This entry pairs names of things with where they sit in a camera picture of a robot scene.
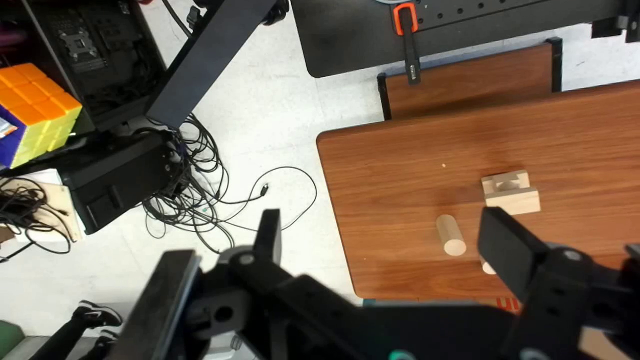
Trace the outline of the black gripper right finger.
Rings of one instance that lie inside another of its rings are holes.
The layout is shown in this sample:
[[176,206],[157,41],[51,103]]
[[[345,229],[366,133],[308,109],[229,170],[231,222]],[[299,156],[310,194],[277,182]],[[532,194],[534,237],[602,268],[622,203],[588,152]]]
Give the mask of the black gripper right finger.
[[483,208],[478,251],[523,304],[543,297],[539,266],[549,247],[502,208]]

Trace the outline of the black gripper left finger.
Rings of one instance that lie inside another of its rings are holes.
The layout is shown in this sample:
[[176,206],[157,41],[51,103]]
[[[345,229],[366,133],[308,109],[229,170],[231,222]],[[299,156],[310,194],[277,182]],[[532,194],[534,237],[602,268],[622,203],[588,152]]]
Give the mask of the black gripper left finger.
[[262,212],[252,251],[253,251],[253,264],[260,268],[280,264],[281,218],[275,208],[267,208]]

